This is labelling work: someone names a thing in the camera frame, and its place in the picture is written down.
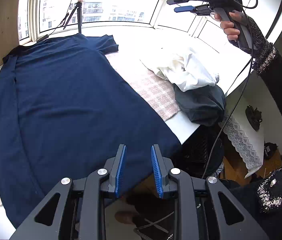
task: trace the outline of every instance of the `ribbed blue pad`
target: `ribbed blue pad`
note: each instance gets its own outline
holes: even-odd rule
[[[157,155],[155,153],[154,146],[151,147],[151,161],[154,173],[155,186],[160,198],[163,198],[162,176],[159,168]]]
[[[121,185],[123,181],[123,171],[125,169],[125,159],[126,159],[126,149],[127,147],[123,147],[122,155],[120,158],[120,163],[117,171],[117,175],[115,176],[115,196],[118,198],[120,195]]]

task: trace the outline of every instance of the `brown slipper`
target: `brown slipper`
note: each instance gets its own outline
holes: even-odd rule
[[[134,225],[132,218],[139,214],[133,211],[118,211],[115,213],[115,219],[122,224]]]

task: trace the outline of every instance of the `dark gray garment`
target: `dark gray garment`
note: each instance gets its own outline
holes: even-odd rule
[[[217,85],[182,92],[176,84],[173,84],[173,89],[180,110],[191,122],[212,126],[223,120],[226,98]]]

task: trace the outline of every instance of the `navy blue shirt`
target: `navy blue shirt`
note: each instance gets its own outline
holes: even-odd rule
[[[111,67],[113,36],[19,46],[0,71],[0,197],[17,228],[63,177],[80,179],[127,146],[122,192],[152,172],[151,145],[180,142]]]

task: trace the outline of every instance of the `white wall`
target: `white wall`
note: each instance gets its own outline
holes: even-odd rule
[[[282,33],[275,42],[275,47],[282,56]],[[267,87],[255,72],[251,74],[244,97],[254,108],[262,111],[265,142],[276,143],[282,154],[282,117]]]

